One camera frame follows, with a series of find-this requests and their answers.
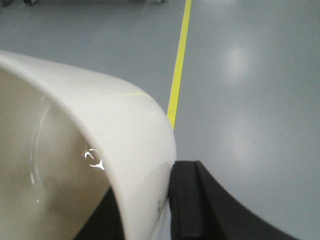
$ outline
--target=dark object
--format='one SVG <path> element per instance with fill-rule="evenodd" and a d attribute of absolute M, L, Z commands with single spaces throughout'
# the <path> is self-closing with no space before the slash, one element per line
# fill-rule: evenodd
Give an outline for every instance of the dark object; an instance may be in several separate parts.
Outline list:
<path fill-rule="evenodd" d="M 12 2 L 12 0 L 0 0 L 0 6 L 5 7 L 11 2 Z"/>
<path fill-rule="evenodd" d="M 23 0 L 25 5 L 31 6 L 37 2 L 37 0 Z"/>
<path fill-rule="evenodd" d="M 110 188 L 89 220 L 73 240 L 124 240 L 114 192 Z"/>
<path fill-rule="evenodd" d="M 208 229 L 196 164 L 176 161 L 169 185 L 171 238 L 173 240 L 204 240 Z"/>
<path fill-rule="evenodd" d="M 296 240 L 234 199 L 200 161 L 176 161 L 169 203 L 172 240 Z"/>

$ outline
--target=gray epoxy floor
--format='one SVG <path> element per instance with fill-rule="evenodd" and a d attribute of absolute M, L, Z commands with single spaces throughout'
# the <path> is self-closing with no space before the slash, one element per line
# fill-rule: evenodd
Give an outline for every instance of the gray epoxy floor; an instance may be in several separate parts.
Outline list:
<path fill-rule="evenodd" d="M 14 0 L 0 8 L 0 49 L 120 77 L 166 111 L 184 5 Z M 178 160 L 201 160 L 244 206 L 303 240 L 320 238 L 319 66 L 319 1 L 193 1 Z"/>
<path fill-rule="evenodd" d="M 193 1 L 175 135 L 178 160 L 320 239 L 320 1 Z"/>
<path fill-rule="evenodd" d="M 14 0 L 0 49 L 125 79 L 167 111 L 183 12 L 182 0 Z"/>

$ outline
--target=yellow floor line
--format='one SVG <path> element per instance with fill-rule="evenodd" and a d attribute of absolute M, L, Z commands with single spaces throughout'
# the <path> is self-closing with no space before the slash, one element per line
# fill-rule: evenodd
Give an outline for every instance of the yellow floor line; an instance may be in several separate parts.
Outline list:
<path fill-rule="evenodd" d="M 177 52 L 176 61 L 175 61 L 173 80 L 172 80 L 172 86 L 171 86 L 171 94 L 170 94 L 168 111 L 167 111 L 167 117 L 173 129 L 175 129 L 175 126 L 176 126 L 176 116 L 177 116 L 177 110 L 178 110 L 182 70 L 184 66 L 184 58 L 185 58 L 185 51 L 186 51 L 186 44 L 187 44 L 191 5 L 192 5 L 192 0 L 185 1 L 180 40 L 179 40 L 178 52 Z"/>

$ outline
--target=wheel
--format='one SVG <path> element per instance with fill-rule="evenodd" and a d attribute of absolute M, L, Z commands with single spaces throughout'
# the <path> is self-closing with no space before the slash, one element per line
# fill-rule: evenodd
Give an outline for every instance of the wheel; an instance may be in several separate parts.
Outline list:
<path fill-rule="evenodd" d="M 25 5 L 31 6 L 32 5 L 32 0 L 23 0 Z"/>

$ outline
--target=white container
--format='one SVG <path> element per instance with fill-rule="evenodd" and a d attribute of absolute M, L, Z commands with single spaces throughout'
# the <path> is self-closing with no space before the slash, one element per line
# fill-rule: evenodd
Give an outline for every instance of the white container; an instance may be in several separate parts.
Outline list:
<path fill-rule="evenodd" d="M 138 87 L 0 51 L 1 240 L 71 240 L 110 187 L 125 239 L 149 240 L 175 160 L 166 115 Z"/>

